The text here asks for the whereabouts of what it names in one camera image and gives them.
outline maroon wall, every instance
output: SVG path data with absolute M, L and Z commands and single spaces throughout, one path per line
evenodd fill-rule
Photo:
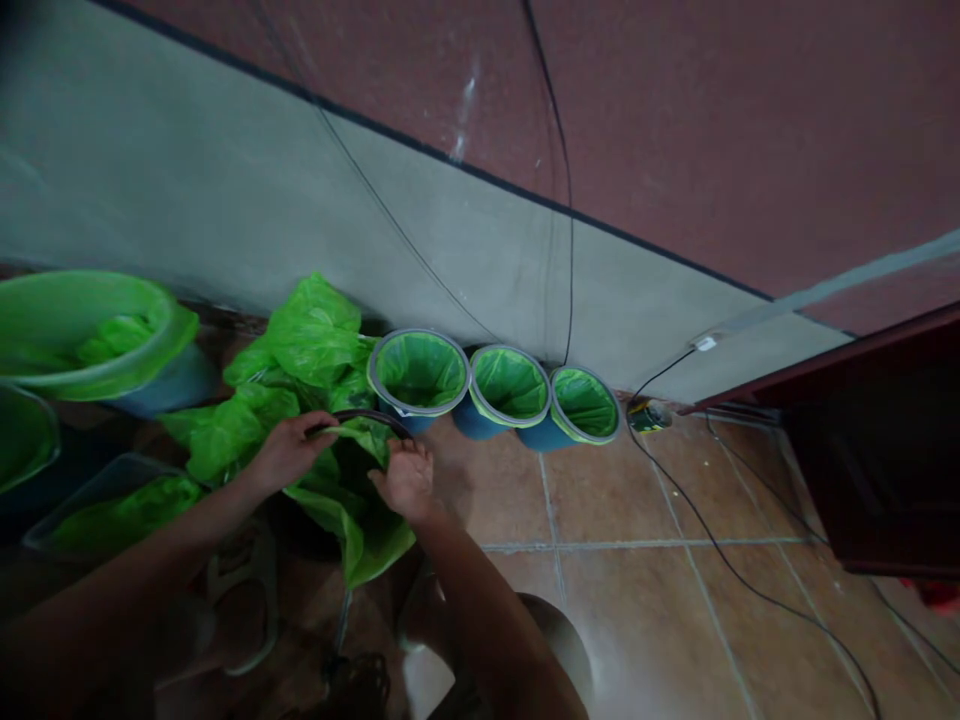
M 566 201 L 520 0 L 129 4 L 446 153 L 462 134 L 465 163 Z M 775 297 L 960 227 L 960 4 L 533 7 L 577 210 Z M 957 264 L 937 277 L 821 316 L 863 331 L 960 299 Z

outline floor tile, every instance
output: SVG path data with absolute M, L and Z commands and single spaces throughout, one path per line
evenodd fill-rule
M 731 461 L 734 467 L 739 471 L 741 479 L 756 498 L 757 504 L 760 506 L 767 522 L 773 528 L 774 534 L 778 537 L 807 537 L 809 533 L 803 525 L 783 507 L 783 504 L 763 484 L 765 482 L 773 487 L 790 508 L 802 517 L 802 509 L 794 491 L 790 471 L 780 454 L 780 448 L 772 430 L 724 422 L 716 418 L 711 418 L 711 423 L 730 450 L 743 457 L 750 467 L 763 478 L 763 482 L 757 479 L 750 468 L 733 456 L 731 452 L 731 456 L 733 456 Z
M 869 580 L 845 573 L 823 546 L 784 548 L 833 632 L 860 661 L 888 718 L 955 718 L 958 708 L 876 596 Z
M 938 615 L 921 601 L 916 591 L 904 587 L 896 578 L 874 578 L 880 586 L 884 596 L 914 628 L 930 640 L 955 667 L 960 667 L 960 617 L 954 614 L 951 617 Z M 954 700 L 960 702 L 960 675 L 930 649 L 916 635 L 907 630 L 915 640 L 915 646 L 920 649 L 934 672 L 950 690 Z
M 628 430 L 609 445 L 577 445 L 543 456 L 559 542 L 679 537 L 650 461 Z
M 714 548 L 691 551 L 762 717 L 870 717 L 826 635 L 752 595 L 737 582 Z M 728 546 L 724 553 L 758 590 L 812 613 L 776 545 Z
M 765 538 L 773 533 L 703 418 L 675 416 L 673 427 L 644 435 L 647 449 L 696 503 L 718 539 Z M 707 535 L 690 506 L 664 478 L 684 537 Z
M 478 443 L 445 415 L 423 439 L 435 456 L 437 493 L 478 543 L 551 541 L 539 459 L 513 432 Z
M 748 717 L 684 548 L 580 551 L 561 564 L 593 663 L 592 717 Z

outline blue trash can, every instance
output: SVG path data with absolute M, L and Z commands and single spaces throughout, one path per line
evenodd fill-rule
M 190 343 L 149 383 L 104 405 L 152 420 L 163 413 L 199 405 L 213 397 L 219 387 L 220 373 L 196 343 Z
M 550 410 L 550 379 L 533 357 L 509 345 L 488 345 L 470 358 L 470 391 L 453 422 L 471 440 L 538 425 Z
M 552 452 L 579 443 L 606 445 L 620 431 L 617 397 L 593 372 L 564 365 L 550 374 L 550 412 L 538 425 L 517 430 L 531 450 Z
M 470 387 L 470 363 L 463 349 L 433 330 L 395 330 L 374 347 L 367 379 L 381 411 L 399 420 L 411 435 L 425 432 L 457 406 Z

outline person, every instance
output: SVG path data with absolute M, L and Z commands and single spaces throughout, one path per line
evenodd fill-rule
M 200 603 L 185 591 L 211 558 L 223 560 L 222 542 L 269 496 L 303 476 L 336 439 L 315 431 L 336 425 L 322 411 L 284 420 L 232 482 L 8 623 L 0 631 L 5 716 L 152 717 L 154 688 L 215 668 L 248 669 L 252 663 L 245 659 L 267 646 L 263 589 L 245 583 L 223 595 L 205 608 L 210 622 L 193 623 L 194 631 L 183 638 L 186 618 L 197 616 Z M 455 648 L 441 655 L 457 679 L 434 715 L 465 717 L 482 707 L 497 718 L 587 717 L 548 642 L 548 636 L 560 638 L 567 647 L 561 656 L 574 658 L 567 664 L 589 685 L 579 638 L 558 610 L 514 593 L 435 497 L 431 452 L 413 440 L 392 440 L 387 472 L 373 472 L 371 480 L 426 553 L 432 572 L 421 577 L 420 592 L 429 588 L 425 578 L 436 579 L 438 592 L 432 609 L 429 602 L 421 605 L 434 619 L 443 615 L 440 624 L 451 635 L 447 644 Z

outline electrical wire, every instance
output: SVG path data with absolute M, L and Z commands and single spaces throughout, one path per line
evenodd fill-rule
M 832 630 L 830 630 L 830 628 L 828 628 L 826 625 L 821 623 L 816 618 L 810 615 L 807 615 L 806 613 L 803 613 L 799 610 L 796 610 L 795 608 L 790 607 L 786 603 L 783 603 L 780 600 L 777 600 L 776 598 L 770 597 L 766 593 L 763 593 L 760 590 L 757 590 L 753 585 L 747 582 L 744 579 L 744 577 L 737 571 L 737 569 L 730 563 L 730 560 L 727 558 L 726 554 L 723 552 L 723 549 L 720 547 L 720 543 L 717 542 L 716 537 L 714 537 L 713 532 L 710 530 L 710 527 L 707 525 L 706 520 L 703 519 L 703 515 L 700 514 L 700 510 L 697 509 L 697 506 L 694 504 L 693 500 L 690 499 L 690 496 L 687 495 L 686 491 L 680 486 L 680 484 L 676 480 L 673 479 L 673 476 L 666 471 L 663 465 L 661 465 L 660 462 L 655 457 L 653 457 L 653 455 L 647 452 L 647 449 L 640 444 L 640 442 L 637 440 L 637 436 L 634 435 L 632 431 L 630 431 L 630 439 L 633 440 L 633 444 L 640 449 L 640 452 L 642 452 L 644 455 L 646 455 L 650 459 L 650 462 L 652 462 L 657 467 L 660 473 L 665 478 L 667 478 L 667 480 L 671 482 L 671 484 L 676 489 L 676 491 L 680 493 L 681 497 L 683 497 L 683 499 L 687 501 L 687 504 L 690 506 L 690 509 L 693 510 L 693 514 L 697 516 L 697 520 L 700 521 L 700 524 L 703 526 L 704 531 L 707 533 L 707 537 L 710 538 L 710 542 L 713 543 L 714 549 L 720 555 L 720 559 L 723 560 L 724 565 L 726 565 L 727 569 L 731 573 L 733 573 L 733 576 L 740 582 L 741 585 L 743 585 L 747 590 L 752 592 L 754 595 L 756 595 L 760 599 L 766 600 L 768 603 L 775 605 L 781 610 L 785 610 L 791 615 L 794 615 L 795 617 L 798 617 L 801 620 L 810 623 L 815 628 L 820 630 L 822 633 L 827 635 L 827 637 L 833 640 L 837 644 L 837 646 L 841 650 L 843 650 L 844 654 L 846 654 L 846 656 L 850 658 L 850 661 L 853 663 L 854 667 L 857 669 L 857 672 L 860 674 L 860 677 L 863 678 L 863 682 L 867 688 L 867 693 L 870 696 L 870 705 L 871 705 L 871 708 L 873 709 L 874 717 L 876 718 L 876 720 L 882 720 L 883 715 L 880 712 L 880 701 L 877 699 L 877 693 L 873 689 L 873 683 L 870 682 L 870 678 L 867 677 L 867 673 L 864 671 L 863 667 L 861 667 L 860 661 L 857 660 L 856 655 L 853 654 L 850 648 L 848 648 L 843 643 L 843 641 L 840 638 L 838 638 Z
M 440 276 L 436 273 L 436 271 L 433 269 L 430 263 L 427 262 L 426 258 L 423 257 L 423 255 L 417 249 L 417 246 L 410 239 L 410 236 L 407 235 L 406 231 L 400 225 L 397 218 L 390 211 L 390 208 L 387 207 L 387 204 L 384 202 L 383 198 L 380 196 L 380 193 L 377 192 L 377 189 L 373 186 L 373 183 L 370 182 L 370 179 L 367 177 L 366 173 L 363 171 L 363 168 L 360 167 L 360 164 L 357 162 L 356 158 L 354 158 L 353 153 L 351 153 L 350 150 L 347 148 L 346 143 L 340 137 L 340 133 L 337 132 L 336 127 L 333 125 L 332 122 L 330 122 L 330 118 L 327 117 L 326 110 L 324 110 L 324 108 L 317 102 L 314 93 L 310 90 L 309 86 L 307 85 L 306 80 L 301 74 L 299 67 L 292 60 L 292 58 L 290 57 L 290 54 L 287 52 L 287 48 L 285 43 L 283 42 L 283 39 L 280 37 L 279 33 L 277 33 L 277 30 L 274 27 L 273 22 L 270 20 L 270 17 L 267 15 L 266 11 L 263 9 L 263 6 L 261 5 L 260 0 L 251 0 L 250 6 L 252 7 L 254 14 L 257 16 L 257 21 L 260 23 L 263 29 L 267 32 L 269 36 L 268 39 L 270 41 L 271 46 L 273 47 L 274 50 L 276 50 L 277 53 L 280 54 L 284 64 L 286 64 L 290 72 L 294 74 L 297 82 L 300 84 L 300 87 L 303 88 L 304 92 L 307 94 L 310 104 L 316 109 L 317 113 L 319 114 L 324 127 L 326 127 L 330 135 L 333 136 L 333 139 L 336 141 L 337 145 L 340 146 L 340 149 L 343 151 L 343 154 L 346 156 L 347 160 L 353 166 L 353 170 L 356 173 L 357 177 L 360 178 L 360 181 L 366 187 L 367 192 L 374 199 L 374 201 L 379 206 L 380 210 L 390 221 L 390 224 L 393 226 L 397 235 L 400 237 L 401 240 L 403 240 L 404 245 L 406 245 L 407 249 L 413 254 L 413 256 L 419 262 L 420 266 L 424 269 L 424 271 L 433 279 L 433 281 L 440 288 L 442 288 L 446 292 L 446 294 L 450 297 L 450 299 L 460 308 L 460 310 L 462 310 L 467 315 L 467 317 L 473 320 L 479 327 L 483 328 L 484 332 L 486 332 L 496 342 L 502 342 L 500 338 L 497 337 L 496 333 L 494 333 L 490 328 L 488 328 L 486 325 L 480 322 L 480 320 L 466 308 L 466 306 L 460 301 L 460 298 L 457 297 L 456 293 L 454 293 L 447 286 L 447 284 L 440 279 Z
M 776 489 L 774 489 L 773 485 L 767 482 L 764 479 L 764 477 L 757 471 L 757 469 L 753 467 L 753 465 L 751 465 L 749 462 L 747 462 L 746 458 L 744 458 L 733 447 L 731 447 L 723 438 L 720 437 L 719 434 L 717 434 L 717 431 L 714 430 L 713 428 L 713 424 L 710 422 L 710 411 L 704 410 L 703 414 L 707 421 L 707 430 L 713 436 L 713 439 L 716 440 L 718 443 L 720 443 L 727 450 L 727 452 L 729 452 L 731 455 L 737 458 L 737 460 L 743 463 L 744 467 L 746 467 L 751 473 L 753 473 L 753 476 L 760 482 L 760 484 L 763 485 L 767 490 L 769 490 L 770 493 L 780 502 L 780 504 L 783 506 L 783 509 L 786 510 L 790 515 L 792 515 L 793 518 L 797 520 L 797 522 L 799 522 L 800 525 L 803 526 L 803 528 L 808 533 L 810 533 L 811 537 L 829 546 L 830 542 L 825 537 L 820 535 L 820 533 L 814 530 L 810 526 L 810 524 L 800 515 L 800 513 L 794 510 L 794 508 L 791 507 L 790 503 L 788 503 L 786 499 L 779 492 L 777 492 Z M 883 594 L 883 591 L 880 589 L 880 586 L 877 584 L 876 580 L 870 577 L 868 577 L 867 579 L 870 581 L 870 585 L 873 587 L 873 590 L 877 594 L 877 597 L 879 597 L 880 601 L 884 605 L 886 605 L 887 609 L 890 612 L 892 612 L 897 617 L 897 619 L 901 623 L 903 623 L 914 635 L 916 635 L 917 638 L 919 638 L 927 647 L 929 647 L 933 651 L 933 653 L 943 661 L 943 663 L 950 669 L 951 672 L 953 672 L 955 675 L 960 676 L 960 667 L 957 667 L 957 665 L 949 657 L 947 657 L 947 655 L 940 648 L 938 648 L 930 638 L 928 638 L 922 632 L 917 630 L 917 628 L 913 625 L 913 623 L 907 620 L 903 616 L 903 614 L 899 610 L 897 610 L 897 608 L 895 608 L 889 600 L 887 600 L 887 596 Z
M 550 106 L 553 108 L 553 117 L 557 121 L 557 132 L 560 135 L 560 147 L 563 150 L 563 164 L 567 172 L 567 207 L 570 210 L 570 307 L 567 315 L 567 347 L 563 352 L 563 364 L 567 364 L 570 359 L 570 342 L 573 339 L 573 178 L 570 172 L 570 156 L 567 153 L 567 137 L 563 132 L 563 122 L 560 120 L 560 107 L 557 105 L 557 95 L 553 90 L 553 80 L 550 78 L 550 70 L 547 69 L 547 56 L 543 52 L 543 43 L 540 42 L 540 32 L 537 30 L 537 21 L 533 15 L 533 8 L 530 0 L 523 0 L 523 14 L 527 19 L 527 26 L 530 28 L 530 35 L 533 38 L 533 44 L 537 51 L 537 59 L 540 61 L 540 70 L 543 73 L 543 80 L 547 86 L 547 93 L 550 95 Z
M 686 360 L 688 357 L 690 357 L 691 355 L 693 355 L 696 351 L 697 351 L 696 348 L 690 348 L 690 349 L 687 350 L 683 355 L 681 355 L 681 356 L 678 357 L 676 360 L 674 360 L 672 363 L 670 363 L 669 365 L 667 365 L 663 370 L 661 370 L 660 372 L 658 372 L 658 373 L 657 373 L 656 375 L 654 375 L 653 377 L 649 378 L 643 385 L 640 386 L 640 389 L 637 390 L 637 391 L 633 394 L 633 397 L 630 398 L 630 403 L 629 403 L 629 404 L 630 404 L 630 405 L 633 405 L 634 400 L 636 400 L 638 397 L 640 397 L 640 393 L 643 392 L 643 389 L 644 389 L 647 385 L 649 385 L 649 384 L 652 383 L 654 380 L 656 380 L 658 377 L 660 377 L 661 375 L 663 375 L 667 370 L 670 370 L 670 369 L 673 368 L 674 366 L 679 365 L 682 361 Z

